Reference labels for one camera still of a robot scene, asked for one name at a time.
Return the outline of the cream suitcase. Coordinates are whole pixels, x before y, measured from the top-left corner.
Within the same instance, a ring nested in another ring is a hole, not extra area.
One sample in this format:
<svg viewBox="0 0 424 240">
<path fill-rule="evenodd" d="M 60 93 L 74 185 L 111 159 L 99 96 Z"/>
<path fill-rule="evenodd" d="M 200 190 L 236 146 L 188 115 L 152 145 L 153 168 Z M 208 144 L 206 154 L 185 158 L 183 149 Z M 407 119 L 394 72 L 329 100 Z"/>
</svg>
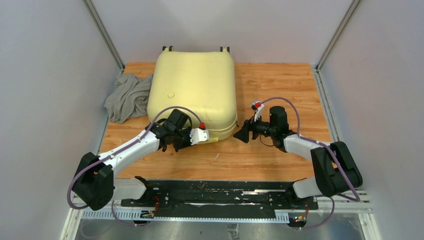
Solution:
<svg viewBox="0 0 424 240">
<path fill-rule="evenodd" d="M 230 48 L 183 52 L 164 46 L 152 75 L 148 119 L 167 118 L 171 106 L 181 106 L 195 128 L 204 122 L 210 143 L 229 138 L 238 118 L 235 65 Z"/>
</svg>

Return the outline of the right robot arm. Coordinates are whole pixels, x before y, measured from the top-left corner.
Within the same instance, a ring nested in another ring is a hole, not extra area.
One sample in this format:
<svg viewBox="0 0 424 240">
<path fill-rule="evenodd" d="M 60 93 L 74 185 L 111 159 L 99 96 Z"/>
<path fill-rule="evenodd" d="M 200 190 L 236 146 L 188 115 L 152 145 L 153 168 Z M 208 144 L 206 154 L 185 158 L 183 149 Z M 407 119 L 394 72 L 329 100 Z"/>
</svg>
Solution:
<svg viewBox="0 0 424 240">
<path fill-rule="evenodd" d="M 340 196 L 348 199 L 344 193 L 351 191 L 351 201 L 360 201 L 356 188 L 363 184 L 362 175 L 342 141 L 326 143 L 305 137 L 290 129 L 287 112 L 282 106 L 273 106 L 269 110 L 269 121 L 263 121 L 260 110 L 256 109 L 250 119 L 244 121 L 233 137 L 248 143 L 258 137 L 269 137 L 275 148 L 310 160 L 314 175 L 294 181 L 285 195 L 286 204 L 298 209 L 309 197 Z"/>
</svg>

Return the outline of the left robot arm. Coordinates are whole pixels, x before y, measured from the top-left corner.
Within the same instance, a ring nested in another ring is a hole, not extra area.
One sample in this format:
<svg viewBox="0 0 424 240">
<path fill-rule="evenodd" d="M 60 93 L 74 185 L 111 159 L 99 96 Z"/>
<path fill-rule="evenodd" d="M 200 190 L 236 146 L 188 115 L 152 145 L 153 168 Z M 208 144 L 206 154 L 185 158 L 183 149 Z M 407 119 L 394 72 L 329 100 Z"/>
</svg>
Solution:
<svg viewBox="0 0 424 240">
<path fill-rule="evenodd" d="M 167 118 L 157 114 L 141 133 L 122 145 L 100 154 L 84 154 L 66 193 L 68 205 L 97 211 L 112 201 L 132 199 L 142 207 L 149 206 L 153 193 L 148 182 L 118 175 L 142 157 L 166 151 L 169 145 L 179 151 L 210 139 L 206 124 L 192 110 L 172 106 L 165 111 L 171 111 Z"/>
</svg>

